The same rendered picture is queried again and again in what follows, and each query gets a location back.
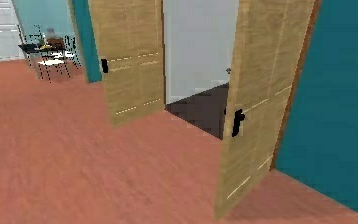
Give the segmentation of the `black dining table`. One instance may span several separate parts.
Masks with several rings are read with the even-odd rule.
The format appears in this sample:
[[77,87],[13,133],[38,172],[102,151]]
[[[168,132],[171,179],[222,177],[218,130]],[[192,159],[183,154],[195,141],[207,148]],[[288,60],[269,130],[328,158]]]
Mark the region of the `black dining table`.
[[40,46],[37,44],[21,44],[20,49],[27,56],[29,65],[35,70],[39,80],[51,81],[51,72],[56,71],[67,74],[68,68],[65,61],[63,48]]

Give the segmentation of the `light wooden room door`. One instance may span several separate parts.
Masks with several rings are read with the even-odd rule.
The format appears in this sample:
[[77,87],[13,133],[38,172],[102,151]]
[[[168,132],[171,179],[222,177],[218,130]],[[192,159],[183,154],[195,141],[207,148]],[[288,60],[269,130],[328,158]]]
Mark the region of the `light wooden room door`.
[[[162,0],[88,0],[111,125],[164,108]],[[107,59],[103,73],[101,59]]]
[[[317,0],[239,0],[214,217],[268,174]],[[234,113],[245,119],[231,136]]]

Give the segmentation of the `black chair with white seat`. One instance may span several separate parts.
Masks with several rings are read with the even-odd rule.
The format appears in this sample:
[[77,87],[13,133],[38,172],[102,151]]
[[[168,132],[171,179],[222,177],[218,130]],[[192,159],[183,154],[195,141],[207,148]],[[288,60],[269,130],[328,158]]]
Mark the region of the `black chair with white seat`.
[[50,37],[38,51],[36,73],[40,80],[52,82],[58,78],[71,78],[81,70],[77,40],[74,36]]

